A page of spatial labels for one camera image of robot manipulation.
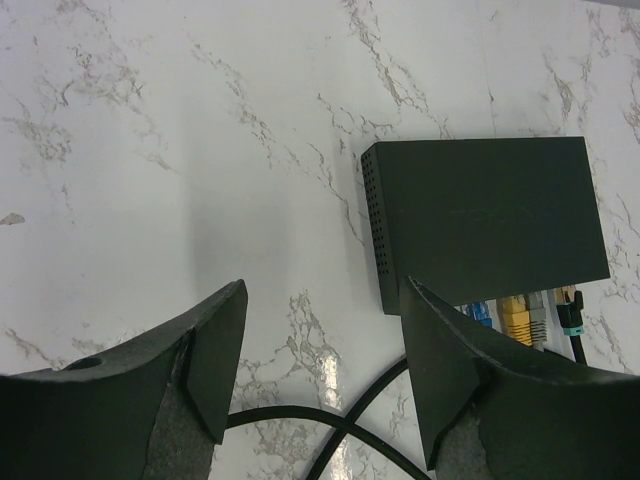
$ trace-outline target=white marble countertop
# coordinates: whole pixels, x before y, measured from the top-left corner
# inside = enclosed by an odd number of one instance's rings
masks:
[[[579,0],[0,0],[0,371],[244,278],[232,409],[348,408],[403,352],[359,155],[584,135],[612,273],[582,287],[585,350],[640,373],[639,48],[640,12]],[[424,465],[407,374],[361,423]],[[230,431],[212,478],[298,478],[326,431]],[[325,478],[404,477],[349,440]]]

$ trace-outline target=blue ethernet connector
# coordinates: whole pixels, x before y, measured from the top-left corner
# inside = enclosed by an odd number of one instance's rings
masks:
[[[487,302],[470,303],[465,307],[464,313],[477,322],[480,322],[489,328],[493,328],[493,322],[489,315],[489,306],[487,305]]]

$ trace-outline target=ventilation holes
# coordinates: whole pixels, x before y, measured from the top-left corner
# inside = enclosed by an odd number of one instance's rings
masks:
[[[369,206],[369,221],[371,223],[376,266],[378,268],[378,275],[387,275],[389,273],[390,260],[387,259],[386,239],[382,228],[382,214],[380,212],[378,185],[374,175],[373,162],[374,160],[370,152],[362,155],[362,178],[367,196],[367,205]]]

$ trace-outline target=yellow ethernet connector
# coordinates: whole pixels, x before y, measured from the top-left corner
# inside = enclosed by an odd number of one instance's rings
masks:
[[[527,304],[523,295],[503,298],[500,301],[502,317],[506,333],[523,345],[531,346],[531,319],[527,311]]]

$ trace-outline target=black cable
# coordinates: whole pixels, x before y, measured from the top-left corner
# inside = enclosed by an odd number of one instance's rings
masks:
[[[351,410],[347,413],[345,420],[348,423],[355,424],[360,415],[364,413],[371,402],[375,400],[375,398],[382,393],[393,380],[395,380],[398,375],[404,372],[408,368],[407,358],[403,357],[400,361],[394,364],[391,368],[389,368],[386,372],[384,372],[374,383],[371,385],[358,399],[358,401],[351,407]],[[325,467],[331,460],[331,457],[336,452],[344,437],[347,436],[346,430],[335,430],[324,448],[318,455],[318,458],[311,466],[311,470],[307,474],[306,480],[318,480]]]
[[[301,420],[313,420],[315,422],[331,425],[353,435],[363,443],[387,457],[398,467],[404,470],[411,478],[417,480],[431,480],[429,476],[416,467],[411,461],[388,445],[386,442],[375,436],[364,428],[349,423],[345,418],[330,412],[318,410],[317,408],[298,407],[293,405],[278,407],[263,407],[244,412],[233,413],[227,419],[227,428],[239,427],[248,423],[261,422],[263,420],[273,420],[278,418],[298,418]]]
[[[582,340],[579,335],[569,337],[571,339],[571,348],[573,349],[573,356],[576,359],[576,363],[582,365],[587,364],[587,357],[584,355],[584,349],[582,348]]]

